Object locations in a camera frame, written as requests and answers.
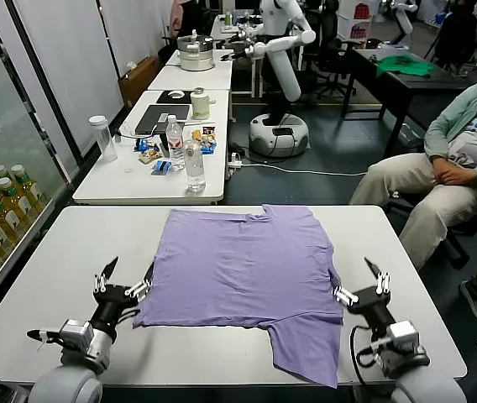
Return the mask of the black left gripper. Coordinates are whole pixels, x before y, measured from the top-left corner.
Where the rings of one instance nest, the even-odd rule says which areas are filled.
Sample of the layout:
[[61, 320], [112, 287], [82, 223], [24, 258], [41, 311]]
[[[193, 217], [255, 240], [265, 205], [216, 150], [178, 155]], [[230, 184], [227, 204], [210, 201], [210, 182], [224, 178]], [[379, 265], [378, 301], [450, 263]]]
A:
[[127, 288], [121, 285], [107, 285], [115, 270], [118, 257], [106, 264], [100, 274], [94, 275], [93, 298], [97, 303], [90, 323], [102, 332], [114, 332], [125, 311], [134, 309], [138, 299], [144, 299], [152, 287], [155, 263], [147, 269], [144, 278]]

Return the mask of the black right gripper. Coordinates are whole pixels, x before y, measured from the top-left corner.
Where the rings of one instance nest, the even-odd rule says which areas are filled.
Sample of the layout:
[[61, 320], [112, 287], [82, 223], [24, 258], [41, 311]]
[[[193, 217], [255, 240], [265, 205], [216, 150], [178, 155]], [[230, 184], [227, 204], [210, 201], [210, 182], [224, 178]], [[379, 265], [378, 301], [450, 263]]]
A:
[[368, 258], [364, 258], [364, 261], [376, 278], [376, 288], [367, 287], [352, 293], [338, 285], [333, 288], [333, 296], [347, 307], [349, 313], [362, 316], [374, 336], [385, 336], [388, 326], [394, 323], [394, 317], [388, 309], [391, 275], [381, 271]]

